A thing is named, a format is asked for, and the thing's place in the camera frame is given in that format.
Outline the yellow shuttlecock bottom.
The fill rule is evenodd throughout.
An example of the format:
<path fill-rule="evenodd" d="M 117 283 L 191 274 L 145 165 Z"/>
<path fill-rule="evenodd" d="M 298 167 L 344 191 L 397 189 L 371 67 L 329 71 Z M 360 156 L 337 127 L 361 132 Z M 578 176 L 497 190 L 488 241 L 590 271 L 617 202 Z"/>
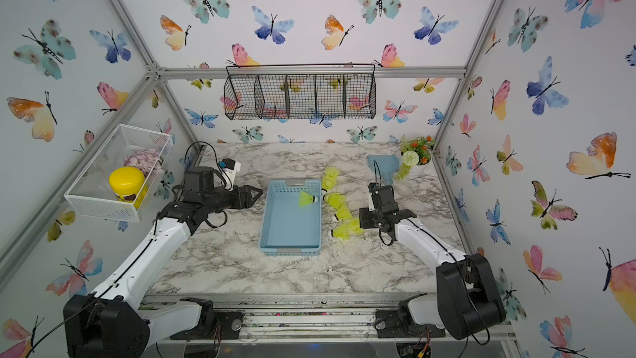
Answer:
<path fill-rule="evenodd" d="M 343 220 L 331 235 L 339 240 L 349 240 L 352 236 L 362 235 L 364 230 L 360 227 L 359 219 Z"/>

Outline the light blue plastic storage basket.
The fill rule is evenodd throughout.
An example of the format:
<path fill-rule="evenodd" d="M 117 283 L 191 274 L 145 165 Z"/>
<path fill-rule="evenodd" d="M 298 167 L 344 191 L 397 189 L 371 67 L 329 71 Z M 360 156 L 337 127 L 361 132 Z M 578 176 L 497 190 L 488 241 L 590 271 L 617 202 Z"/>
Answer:
<path fill-rule="evenodd" d="M 319 197 L 299 207 L 300 192 Z M 268 256 L 313 256 L 321 253 L 321 181 L 272 180 L 268 185 L 258 248 Z"/>

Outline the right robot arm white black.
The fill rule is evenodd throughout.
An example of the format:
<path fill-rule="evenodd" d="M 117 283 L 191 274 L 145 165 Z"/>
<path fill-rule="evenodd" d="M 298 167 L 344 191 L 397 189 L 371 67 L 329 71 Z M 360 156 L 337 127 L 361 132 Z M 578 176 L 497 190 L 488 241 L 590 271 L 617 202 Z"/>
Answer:
<path fill-rule="evenodd" d="M 485 331 L 506 321 L 494 273 L 488 260 L 442 241 L 407 209 L 400 209 L 391 186 L 369 184 L 369 206 L 359 210 L 361 228 L 376 229 L 387 236 L 385 245 L 407 247 L 433 270 L 436 291 L 432 298 L 418 296 L 399 303 L 395 314 L 377 316 L 379 336 L 391 331 L 404 336 L 445 331 L 457 340 Z"/>

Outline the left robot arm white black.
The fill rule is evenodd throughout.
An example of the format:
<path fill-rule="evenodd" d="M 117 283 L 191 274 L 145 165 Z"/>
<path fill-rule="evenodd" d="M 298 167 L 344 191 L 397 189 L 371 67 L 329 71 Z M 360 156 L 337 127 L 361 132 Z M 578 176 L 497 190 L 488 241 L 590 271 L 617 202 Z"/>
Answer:
<path fill-rule="evenodd" d="M 145 239 L 90 294 L 72 297 L 63 309 L 71 357 L 140 357 L 173 336 L 218 339 L 221 321 L 210 300 L 183 298 L 168 308 L 142 313 L 142 300 L 177 250 L 207 224 L 212 214 L 252 207 L 263 194 L 238 187 L 240 162 L 225 158 L 216 167 L 185 171 L 176 200 L 157 213 Z"/>

